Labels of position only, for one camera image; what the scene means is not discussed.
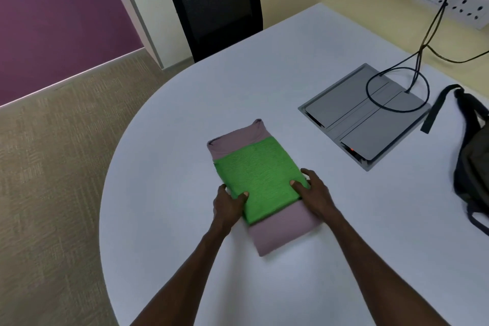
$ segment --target hand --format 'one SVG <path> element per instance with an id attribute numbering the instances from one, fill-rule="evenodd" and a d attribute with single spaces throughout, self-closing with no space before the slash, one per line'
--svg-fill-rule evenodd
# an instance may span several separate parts
<path id="1" fill-rule="evenodd" d="M 301 169 L 301 172 L 309 176 L 310 189 L 305 188 L 297 181 L 290 181 L 290 185 L 302 197 L 305 206 L 329 224 L 340 213 L 333 203 L 328 187 L 324 185 L 313 170 Z"/>
<path id="2" fill-rule="evenodd" d="M 231 228 L 242 216 L 248 195 L 249 193 L 245 192 L 240 194 L 236 199 L 233 199 L 226 192 L 226 185 L 220 185 L 217 190 L 217 196 L 214 199 L 213 226 L 222 230 L 222 233 L 227 236 Z"/>

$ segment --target carpet floor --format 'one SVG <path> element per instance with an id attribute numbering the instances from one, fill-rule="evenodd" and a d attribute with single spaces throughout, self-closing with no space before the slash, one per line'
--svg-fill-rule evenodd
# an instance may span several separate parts
<path id="1" fill-rule="evenodd" d="M 146 51 L 0 109 L 0 325 L 117 325 L 98 246 L 100 200 L 133 116 L 190 60 Z"/>

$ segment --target electrical socket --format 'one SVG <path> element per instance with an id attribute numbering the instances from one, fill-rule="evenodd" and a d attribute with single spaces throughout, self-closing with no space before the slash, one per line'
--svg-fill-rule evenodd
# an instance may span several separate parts
<path id="1" fill-rule="evenodd" d="M 416 0 L 416 2 L 439 9 L 443 0 Z M 447 3 L 445 16 L 478 30 L 489 23 L 489 0 L 447 0 Z"/>

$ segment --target green towel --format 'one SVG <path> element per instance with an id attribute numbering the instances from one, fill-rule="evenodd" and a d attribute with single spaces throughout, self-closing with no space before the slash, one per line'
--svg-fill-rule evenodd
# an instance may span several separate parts
<path id="1" fill-rule="evenodd" d="M 291 179 L 309 184 L 289 154 L 273 137 L 247 145 L 215 160 L 217 173 L 233 198 L 248 191 L 244 217 L 253 224 L 297 201 Z"/>

